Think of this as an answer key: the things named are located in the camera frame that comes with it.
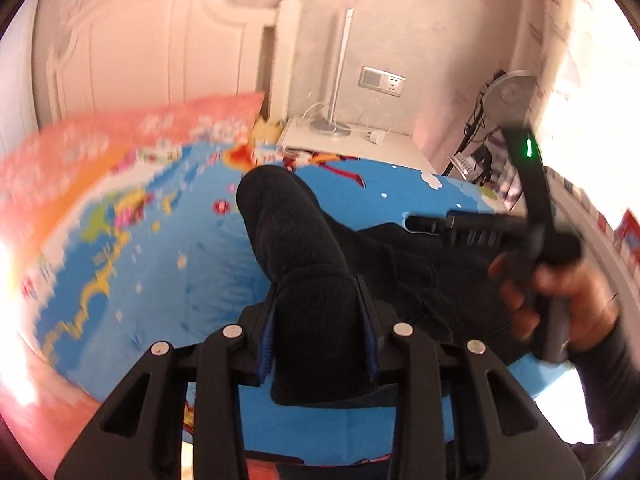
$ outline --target robotic hand device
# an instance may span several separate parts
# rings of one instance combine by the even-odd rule
[[[527,219],[451,213],[411,216],[409,231],[440,234],[450,245],[496,246],[509,239],[508,273],[542,317],[532,341],[536,357],[564,359],[568,313],[563,300],[530,290],[540,262],[580,259],[580,240],[556,230],[538,146],[530,130],[504,128],[522,181]],[[581,480],[584,471],[535,402],[481,341],[462,348],[432,340],[398,322],[393,309],[359,290],[366,362],[375,384],[398,384],[399,398],[390,480]],[[195,480],[248,480],[238,386],[259,386],[271,371],[274,307],[270,292],[248,306],[237,324],[200,344],[155,343],[106,399],[69,450],[56,480],[160,480],[180,478],[180,443],[186,387],[196,382]],[[443,438],[442,391],[450,393],[454,452]],[[331,469],[326,469],[331,478]]]

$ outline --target human hand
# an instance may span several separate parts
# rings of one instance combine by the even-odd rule
[[[504,255],[489,266],[492,278],[504,276]],[[540,265],[532,277],[535,291],[546,296],[569,298],[570,342],[574,352],[594,348],[613,330],[619,310],[605,277],[584,260],[566,267]],[[540,316],[524,307],[524,293],[513,280],[506,279],[500,296],[511,311],[514,335],[527,340],[540,323]]]

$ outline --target wall socket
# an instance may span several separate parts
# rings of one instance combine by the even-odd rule
[[[371,88],[378,92],[400,97],[402,88],[404,88],[404,77],[392,74],[391,72],[385,72],[379,68],[363,66],[358,85],[363,88]]]

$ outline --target white nightstand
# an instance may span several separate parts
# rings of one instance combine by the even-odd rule
[[[348,137],[331,137],[317,133],[309,124],[302,123],[299,118],[293,118],[285,126],[278,146],[359,156],[435,173],[433,166],[411,137],[390,132],[381,144],[373,144],[369,142],[369,134],[362,130],[362,126],[355,127],[357,129],[352,130]]]

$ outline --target white headboard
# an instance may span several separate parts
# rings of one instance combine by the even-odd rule
[[[93,0],[68,24],[65,52],[47,62],[54,121],[259,89],[270,74],[269,117],[287,117],[300,0],[277,9],[226,0]],[[260,66],[265,28],[273,62]]]

